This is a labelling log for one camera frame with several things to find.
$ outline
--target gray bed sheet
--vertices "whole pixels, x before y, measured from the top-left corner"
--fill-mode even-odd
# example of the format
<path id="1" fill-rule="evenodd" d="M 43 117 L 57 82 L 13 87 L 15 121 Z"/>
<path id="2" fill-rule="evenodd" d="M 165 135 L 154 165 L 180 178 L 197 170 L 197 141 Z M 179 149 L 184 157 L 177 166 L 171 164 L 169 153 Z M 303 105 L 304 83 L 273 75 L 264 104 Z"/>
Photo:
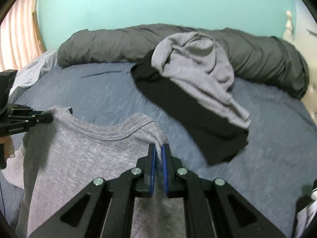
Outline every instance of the gray bed sheet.
<path id="1" fill-rule="evenodd" d="M 37 110 L 53 105 L 72 107 L 76 118 L 104 126 L 144 113 L 164 129 L 172 154 L 186 168 L 202 178 L 224 178 L 291 237 L 296 200 L 305 190 L 309 192 L 317 178 L 316 126 L 302 103 L 276 87 L 235 78 L 232 94 L 250 111 L 249 144 L 230 163 L 208 166 L 186 130 L 137 90 L 129 73 L 131 66 L 95 63 L 55 67 L 17 103 Z M 21 141 L 22 134 L 14 136 L 16 149 Z M 7 214 L 13 218 L 14 212 L 8 212 L 18 200 L 17 193 L 4 190 Z"/>

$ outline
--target teal wall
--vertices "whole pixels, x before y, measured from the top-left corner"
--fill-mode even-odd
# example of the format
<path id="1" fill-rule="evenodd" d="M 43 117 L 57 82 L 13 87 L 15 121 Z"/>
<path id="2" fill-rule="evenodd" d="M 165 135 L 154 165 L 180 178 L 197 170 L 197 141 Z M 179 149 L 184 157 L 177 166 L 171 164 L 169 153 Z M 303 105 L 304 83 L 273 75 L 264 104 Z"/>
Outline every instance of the teal wall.
<path id="1" fill-rule="evenodd" d="M 37 0 L 47 49 L 58 49 L 74 32 L 150 23 L 238 28 L 281 37 L 285 12 L 296 19 L 295 0 Z"/>

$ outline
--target human hand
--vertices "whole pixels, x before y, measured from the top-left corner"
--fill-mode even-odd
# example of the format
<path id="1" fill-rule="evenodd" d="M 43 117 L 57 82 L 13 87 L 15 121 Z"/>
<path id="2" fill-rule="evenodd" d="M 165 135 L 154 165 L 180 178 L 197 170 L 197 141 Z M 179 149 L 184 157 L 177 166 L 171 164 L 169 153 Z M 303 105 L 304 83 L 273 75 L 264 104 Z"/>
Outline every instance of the human hand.
<path id="1" fill-rule="evenodd" d="M 11 136 L 0 137 L 0 144 L 3 144 L 4 158 L 12 158 L 14 156 L 14 146 Z"/>

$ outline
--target black cable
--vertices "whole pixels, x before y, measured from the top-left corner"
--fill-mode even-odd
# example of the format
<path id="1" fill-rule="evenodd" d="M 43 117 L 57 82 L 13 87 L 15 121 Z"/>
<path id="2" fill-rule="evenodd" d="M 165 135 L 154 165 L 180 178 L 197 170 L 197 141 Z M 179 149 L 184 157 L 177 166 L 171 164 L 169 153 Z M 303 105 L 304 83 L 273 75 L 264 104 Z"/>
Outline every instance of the black cable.
<path id="1" fill-rule="evenodd" d="M 5 216 L 5 207 L 4 207 L 4 199 L 3 199 L 2 186 L 1 186 L 1 180 L 0 180 L 0 193 L 1 193 L 2 205 L 3 205 L 3 215 L 4 215 L 4 219 L 6 219 L 6 216 Z"/>

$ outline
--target pink curtain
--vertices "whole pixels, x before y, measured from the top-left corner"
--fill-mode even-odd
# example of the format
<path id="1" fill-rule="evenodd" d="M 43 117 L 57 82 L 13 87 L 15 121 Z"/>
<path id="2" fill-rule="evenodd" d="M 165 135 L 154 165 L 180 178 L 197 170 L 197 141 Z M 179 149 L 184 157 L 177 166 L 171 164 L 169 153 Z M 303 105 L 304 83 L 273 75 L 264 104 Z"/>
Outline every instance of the pink curtain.
<path id="1" fill-rule="evenodd" d="M 22 69 L 42 51 L 32 13 L 36 0 L 17 0 L 0 26 L 0 72 Z"/>

